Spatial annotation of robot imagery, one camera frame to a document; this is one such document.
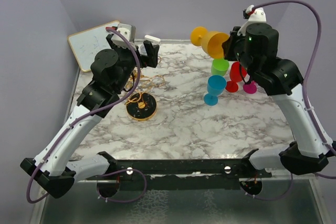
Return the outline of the orange wine glass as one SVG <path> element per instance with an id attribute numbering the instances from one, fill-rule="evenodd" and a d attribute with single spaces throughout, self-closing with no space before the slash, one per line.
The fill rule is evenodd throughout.
<path id="1" fill-rule="evenodd" d="M 194 46 L 201 47 L 213 59 L 224 57 L 222 44 L 228 39 L 228 34 L 220 31 L 208 31 L 202 26 L 194 28 L 190 35 L 191 43 Z"/>

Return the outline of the green wine glass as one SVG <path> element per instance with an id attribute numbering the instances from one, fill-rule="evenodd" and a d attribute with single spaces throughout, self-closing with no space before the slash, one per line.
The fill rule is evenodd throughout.
<path id="1" fill-rule="evenodd" d="M 214 59 L 211 66 L 211 74 L 224 76 L 229 69 L 229 61 L 226 59 Z"/>

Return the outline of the red wine glass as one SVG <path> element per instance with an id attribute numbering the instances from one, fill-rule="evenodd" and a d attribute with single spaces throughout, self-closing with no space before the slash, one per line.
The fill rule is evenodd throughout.
<path id="1" fill-rule="evenodd" d="M 240 67 L 241 65 L 239 62 L 234 62 L 231 66 L 229 73 L 230 80 L 227 82 L 226 85 L 226 91 L 230 93 L 238 91 L 239 89 L 238 83 L 243 80 L 240 74 L 242 73 L 243 77 L 246 77 L 247 75 L 247 71 L 244 68 L 240 70 Z"/>

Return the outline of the blue wine glass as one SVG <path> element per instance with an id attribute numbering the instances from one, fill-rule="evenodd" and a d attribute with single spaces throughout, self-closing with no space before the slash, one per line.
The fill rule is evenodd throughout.
<path id="1" fill-rule="evenodd" d="M 227 82 L 224 77 L 212 75 L 207 81 L 207 93 L 204 95 L 204 102 L 209 106 L 218 103 L 218 96 L 221 95 L 226 88 Z"/>

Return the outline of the pink wine glass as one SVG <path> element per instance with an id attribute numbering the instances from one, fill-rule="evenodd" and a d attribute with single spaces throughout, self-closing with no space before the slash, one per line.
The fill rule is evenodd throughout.
<path id="1" fill-rule="evenodd" d="M 254 82 L 251 82 L 250 84 L 244 84 L 243 90 L 248 94 L 254 94 L 257 92 L 257 85 Z"/>

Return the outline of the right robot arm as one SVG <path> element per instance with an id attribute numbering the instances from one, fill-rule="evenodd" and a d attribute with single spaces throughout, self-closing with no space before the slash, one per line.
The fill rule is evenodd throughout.
<path id="1" fill-rule="evenodd" d="M 246 177 L 254 177 L 264 168 L 284 168 L 295 175 L 318 173 L 328 165 L 335 141 L 320 136 L 320 123 L 312 120 L 310 103 L 303 97 L 303 77 L 296 64 L 277 57 L 279 33 L 266 23 L 254 23 L 240 33 L 235 26 L 222 44 L 224 56 L 236 60 L 250 79 L 264 89 L 280 107 L 294 141 L 283 148 L 255 150 L 241 164 Z"/>

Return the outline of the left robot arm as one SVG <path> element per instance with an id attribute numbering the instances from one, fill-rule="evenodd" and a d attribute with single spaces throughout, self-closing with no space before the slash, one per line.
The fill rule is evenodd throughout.
<path id="1" fill-rule="evenodd" d="M 91 64 L 92 80 L 83 89 L 68 120 L 49 145 L 35 158 L 25 158 L 20 167 L 47 193 L 60 198 L 74 183 L 102 176 L 110 179 L 116 172 L 116 161 L 106 152 L 72 162 L 70 158 L 88 133 L 119 101 L 119 94 L 138 62 L 140 68 L 155 68 L 159 45 L 143 42 L 146 53 L 110 43 L 109 49 L 99 51 Z"/>

